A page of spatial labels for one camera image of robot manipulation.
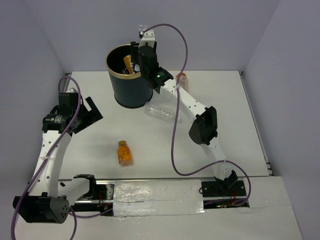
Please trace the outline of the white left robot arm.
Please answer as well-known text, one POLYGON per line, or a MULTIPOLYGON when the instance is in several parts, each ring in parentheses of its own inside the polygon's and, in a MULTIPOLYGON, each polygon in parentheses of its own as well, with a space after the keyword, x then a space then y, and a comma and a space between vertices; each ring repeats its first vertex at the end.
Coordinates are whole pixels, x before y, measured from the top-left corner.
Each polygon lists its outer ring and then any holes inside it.
POLYGON ((85 100, 90 110, 74 88, 60 92, 58 105, 42 120, 42 147, 33 174, 35 180, 25 197, 15 196, 12 204, 27 223, 62 224, 78 199, 99 196, 92 174, 77 174, 67 183, 59 180, 72 136, 103 118, 92 98, 85 100))

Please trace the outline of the clear bottle blue cap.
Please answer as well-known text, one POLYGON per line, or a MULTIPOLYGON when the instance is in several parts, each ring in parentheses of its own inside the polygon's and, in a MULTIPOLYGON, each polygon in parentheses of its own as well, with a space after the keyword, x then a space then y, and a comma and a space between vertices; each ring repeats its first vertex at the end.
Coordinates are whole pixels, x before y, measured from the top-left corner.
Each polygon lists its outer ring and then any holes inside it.
POLYGON ((147 25, 143 25, 143 24, 138 25, 138 36, 140 39, 144 36, 144 32, 147 28, 148 28, 147 25))

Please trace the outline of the large orange milk tea bottle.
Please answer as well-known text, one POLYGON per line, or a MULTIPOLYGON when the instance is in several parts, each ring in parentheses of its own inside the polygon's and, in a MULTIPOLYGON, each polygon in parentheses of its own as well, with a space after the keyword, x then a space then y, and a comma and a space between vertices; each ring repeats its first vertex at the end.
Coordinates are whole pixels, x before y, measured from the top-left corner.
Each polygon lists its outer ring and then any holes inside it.
POLYGON ((131 60, 131 55, 126 55, 123 58, 125 67, 127 68, 128 72, 132 75, 135 73, 135 64, 131 60))

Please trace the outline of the blue label water bottle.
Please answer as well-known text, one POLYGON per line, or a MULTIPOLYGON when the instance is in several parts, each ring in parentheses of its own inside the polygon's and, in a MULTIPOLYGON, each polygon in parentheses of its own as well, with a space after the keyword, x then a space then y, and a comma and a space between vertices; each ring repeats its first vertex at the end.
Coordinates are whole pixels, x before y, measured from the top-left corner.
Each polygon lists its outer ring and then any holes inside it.
POLYGON ((122 74, 122 75, 129 75, 130 74, 126 67, 121 68, 119 73, 122 74))

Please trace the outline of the clear crushed bottle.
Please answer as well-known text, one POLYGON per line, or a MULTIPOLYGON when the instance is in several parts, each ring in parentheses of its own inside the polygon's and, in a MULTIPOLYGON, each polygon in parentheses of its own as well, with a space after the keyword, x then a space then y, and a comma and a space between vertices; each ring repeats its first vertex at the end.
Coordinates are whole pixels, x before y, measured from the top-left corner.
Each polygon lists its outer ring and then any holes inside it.
POLYGON ((143 111, 146 115, 167 123, 175 122, 176 112, 169 108, 146 102, 143 106, 143 111))

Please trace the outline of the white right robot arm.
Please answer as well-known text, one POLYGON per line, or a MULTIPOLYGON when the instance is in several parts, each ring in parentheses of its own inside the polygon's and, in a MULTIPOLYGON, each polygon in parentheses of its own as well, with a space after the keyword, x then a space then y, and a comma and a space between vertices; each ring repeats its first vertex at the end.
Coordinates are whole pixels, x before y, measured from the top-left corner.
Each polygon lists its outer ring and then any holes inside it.
POLYGON ((208 158, 216 161, 210 163, 191 173, 178 174, 183 177, 194 175, 205 168, 223 163, 226 159, 220 143, 218 141, 218 119, 217 111, 213 106, 206 107, 197 102, 189 93, 187 93, 178 81, 164 68, 159 66, 157 53, 157 44, 153 43, 130 43, 131 60, 139 65, 141 76, 147 81, 151 89, 158 94, 166 96, 177 103, 176 113, 179 110, 191 119, 192 125, 188 132, 191 140, 200 145, 208 158))

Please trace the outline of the orange bottle with white label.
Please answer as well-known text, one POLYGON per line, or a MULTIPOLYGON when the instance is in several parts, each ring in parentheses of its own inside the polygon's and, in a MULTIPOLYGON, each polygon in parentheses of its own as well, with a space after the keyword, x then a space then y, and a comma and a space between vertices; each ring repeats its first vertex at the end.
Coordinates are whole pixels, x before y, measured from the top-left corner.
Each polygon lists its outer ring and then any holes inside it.
POLYGON ((175 79, 181 88, 188 91, 188 78, 184 72, 177 74, 175 79))

